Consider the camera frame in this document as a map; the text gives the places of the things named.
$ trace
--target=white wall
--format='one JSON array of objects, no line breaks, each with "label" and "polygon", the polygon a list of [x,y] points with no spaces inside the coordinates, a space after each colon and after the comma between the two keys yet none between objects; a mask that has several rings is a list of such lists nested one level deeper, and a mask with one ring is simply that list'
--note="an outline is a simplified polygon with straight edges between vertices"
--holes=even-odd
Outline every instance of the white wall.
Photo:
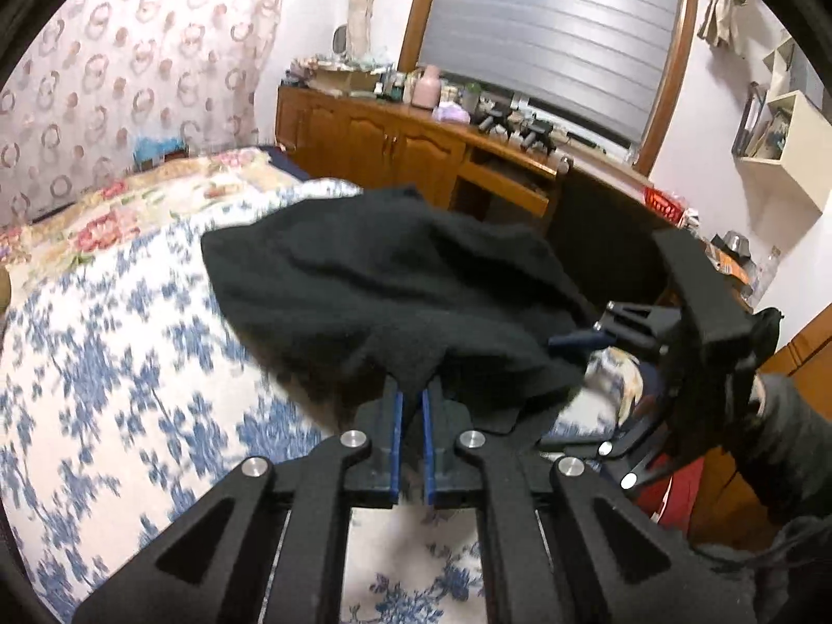
[{"label": "white wall", "polygon": [[[708,0],[699,0],[697,27]],[[781,40],[782,25],[760,1],[739,9],[745,58],[694,38],[687,73],[651,181],[700,211],[710,239],[729,229],[749,238],[758,262],[771,246],[785,256],[760,308],[785,314],[781,346],[832,301],[832,203],[820,217],[800,203],[773,198],[738,173],[733,144],[750,81],[767,85],[762,57]]]},{"label": "white wall", "polygon": [[[398,61],[412,4],[413,0],[375,0],[370,45],[380,60]],[[283,0],[275,47],[255,95],[261,141],[274,139],[276,92],[292,59],[330,53],[335,28],[346,22],[347,0]]]},{"label": "white wall", "polygon": [[261,142],[274,141],[277,87],[292,59],[332,50],[334,30],[346,20],[339,15],[341,1],[283,0],[275,46],[255,94],[255,118]]},{"label": "white wall", "polygon": [[370,48],[376,56],[398,62],[413,0],[375,0]]}]

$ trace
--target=wooden dresser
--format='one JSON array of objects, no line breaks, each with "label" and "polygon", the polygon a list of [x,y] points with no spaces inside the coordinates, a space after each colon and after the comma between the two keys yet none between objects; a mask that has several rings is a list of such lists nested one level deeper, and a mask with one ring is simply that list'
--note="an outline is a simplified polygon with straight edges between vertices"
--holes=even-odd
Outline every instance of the wooden dresser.
[{"label": "wooden dresser", "polygon": [[[553,211],[549,202],[563,154],[583,148],[583,156],[606,160],[581,144],[550,157],[522,152],[471,126],[438,123],[428,110],[288,86],[278,92],[276,137],[316,178],[345,178],[365,189],[412,184],[442,209],[475,215],[487,202],[485,191],[544,218]],[[632,196],[650,185],[626,166],[603,165],[627,179],[636,190]]]}]

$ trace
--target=window blind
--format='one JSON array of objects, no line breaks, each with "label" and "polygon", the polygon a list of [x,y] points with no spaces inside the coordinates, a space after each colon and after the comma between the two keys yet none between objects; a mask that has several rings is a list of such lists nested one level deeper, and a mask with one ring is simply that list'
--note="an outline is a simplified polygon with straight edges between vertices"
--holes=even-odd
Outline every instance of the window blind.
[{"label": "window blind", "polygon": [[434,0],[419,64],[500,85],[640,143],[679,0]]}]

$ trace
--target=pink vase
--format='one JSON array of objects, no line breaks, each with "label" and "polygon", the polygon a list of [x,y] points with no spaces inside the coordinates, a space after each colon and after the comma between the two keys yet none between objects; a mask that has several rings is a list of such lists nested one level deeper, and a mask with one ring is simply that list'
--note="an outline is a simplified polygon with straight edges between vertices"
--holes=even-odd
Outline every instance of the pink vase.
[{"label": "pink vase", "polygon": [[416,83],[416,88],[413,89],[411,105],[433,110],[439,105],[440,93],[442,93],[442,81],[439,78],[439,68],[427,66],[421,80]]}]

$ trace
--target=bed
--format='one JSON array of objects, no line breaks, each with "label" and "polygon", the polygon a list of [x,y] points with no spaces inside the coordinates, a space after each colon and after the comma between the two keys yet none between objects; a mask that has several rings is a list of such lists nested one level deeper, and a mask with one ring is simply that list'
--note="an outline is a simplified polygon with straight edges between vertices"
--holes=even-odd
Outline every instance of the bed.
[{"label": "bed", "polygon": [[[298,458],[328,435],[298,386],[259,366],[222,318],[200,237],[361,190],[297,184],[248,151],[165,167],[6,239],[2,500],[28,577],[62,622],[242,459]],[[589,372],[612,381],[581,391],[556,433],[610,433],[638,384],[621,358]],[[423,506],[411,475],[394,510],[353,511],[341,620],[485,621],[473,512]]]}]

